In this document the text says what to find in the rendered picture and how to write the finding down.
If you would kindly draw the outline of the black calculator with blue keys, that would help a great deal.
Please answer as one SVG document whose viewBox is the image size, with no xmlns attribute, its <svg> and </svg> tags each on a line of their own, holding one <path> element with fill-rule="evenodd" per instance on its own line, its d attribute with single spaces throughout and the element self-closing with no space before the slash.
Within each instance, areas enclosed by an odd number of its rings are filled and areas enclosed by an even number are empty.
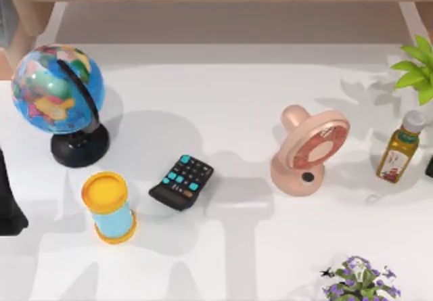
<svg viewBox="0 0 433 301">
<path fill-rule="evenodd" d="M 149 190 L 156 201 L 177 211 L 191 208 L 214 173 L 214 168 L 193 156 L 182 155 L 162 180 Z"/>
</svg>

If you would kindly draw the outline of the pink desk fan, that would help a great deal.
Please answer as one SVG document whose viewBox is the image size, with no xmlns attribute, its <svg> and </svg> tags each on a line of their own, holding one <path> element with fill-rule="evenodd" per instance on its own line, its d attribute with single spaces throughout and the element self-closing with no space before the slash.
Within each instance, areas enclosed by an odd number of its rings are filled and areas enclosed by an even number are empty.
<svg viewBox="0 0 433 301">
<path fill-rule="evenodd" d="M 271 160 L 272 182 L 288 195 L 311 195 L 323 183 L 324 163 L 345 143 L 350 123 L 339 111 L 311 115 L 300 105 L 286 107 L 281 123 L 287 135 Z"/>
</svg>

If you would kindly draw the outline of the yellow and blue hourglass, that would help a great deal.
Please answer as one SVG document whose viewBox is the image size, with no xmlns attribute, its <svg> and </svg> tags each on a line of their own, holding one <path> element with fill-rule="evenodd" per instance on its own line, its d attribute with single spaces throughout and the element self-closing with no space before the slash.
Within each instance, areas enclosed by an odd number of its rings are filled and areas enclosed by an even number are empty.
<svg viewBox="0 0 433 301">
<path fill-rule="evenodd" d="M 133 236 L 137 219 L 129 206 L 128 187 L 122 176 L 110 171 L 91 175 L 82 186 L 81 198 L 101 240 L 121 244 Z"/>
</svg>

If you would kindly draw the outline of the blue globe on black stand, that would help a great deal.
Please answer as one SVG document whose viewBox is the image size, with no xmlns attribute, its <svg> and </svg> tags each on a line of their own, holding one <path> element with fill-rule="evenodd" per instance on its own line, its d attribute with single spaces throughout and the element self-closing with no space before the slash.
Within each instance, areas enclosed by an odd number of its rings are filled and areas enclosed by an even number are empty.
<svg viewBox="0 0 433 301">
<path fill-rule="evenodd" d="M 110 146 L 101 123 L 106 89 L 97 63 L 84 51 L 66 45 L 42 45 L 19 62 L 11 81 L 19 113 L 51 134 L 54 159 L 69 168 L 90 166 Z"/>
</svg>

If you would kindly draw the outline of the yellow oil bottle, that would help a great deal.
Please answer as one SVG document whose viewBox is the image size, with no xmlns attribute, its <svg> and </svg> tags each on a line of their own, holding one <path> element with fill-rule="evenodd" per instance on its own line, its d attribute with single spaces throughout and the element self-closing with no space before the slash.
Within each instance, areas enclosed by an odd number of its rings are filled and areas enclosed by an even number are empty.
<svg viewBox="0 0 433 301">
<path fill-rule="evenodd" d="M 376 175 L 389 183 L 398 183 L 419 147 L 419 136 L 426 125 L 424 115 L 408 111 L 399 129 L 393 132 L 383 153 Z"/>
</svg>

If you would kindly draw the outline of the purple flower plant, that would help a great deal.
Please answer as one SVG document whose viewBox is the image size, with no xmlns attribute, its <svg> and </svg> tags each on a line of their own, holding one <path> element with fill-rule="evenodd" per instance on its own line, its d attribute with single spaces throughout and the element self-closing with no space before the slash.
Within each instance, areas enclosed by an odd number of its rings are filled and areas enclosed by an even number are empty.
<svg viewBox="0 0 433 301">
<path fill-rule="evenodd" d="M 361 256 L 349 256 L 320 272 L 323 301 L 403 301 L 396 274 L 376 268 Z"/>
</svg>

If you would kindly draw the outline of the green leafy plant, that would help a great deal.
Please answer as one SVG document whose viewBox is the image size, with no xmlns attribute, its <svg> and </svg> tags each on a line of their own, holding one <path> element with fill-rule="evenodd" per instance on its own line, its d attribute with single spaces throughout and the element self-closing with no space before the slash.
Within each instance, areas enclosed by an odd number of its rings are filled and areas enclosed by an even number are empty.
<svg viewBox="0 0 433 301">
<path fill-rule="evenodd" d="M 401 50 L 411 59 L 401 60 L 391 69 L 402 72 L 395 82 L 395 89 L 411 87 L 417 92 L 420 106 L 433 100 L 433 44 L 416 34 L 414 45 L 403 45 Z"/>
</svg>

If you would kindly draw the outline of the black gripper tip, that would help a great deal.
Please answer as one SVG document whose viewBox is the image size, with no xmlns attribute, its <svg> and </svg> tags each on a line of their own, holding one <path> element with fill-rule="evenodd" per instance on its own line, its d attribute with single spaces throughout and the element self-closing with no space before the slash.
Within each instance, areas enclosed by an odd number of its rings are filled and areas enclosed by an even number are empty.
<svg viewBox="0 0 433 301">
<path fill-rule="evenodd" d="M 14 198 L 3 150 L 0 148 L 0 236 L 17 236 L 28 227 L 28 219 Z"/>
</svg>

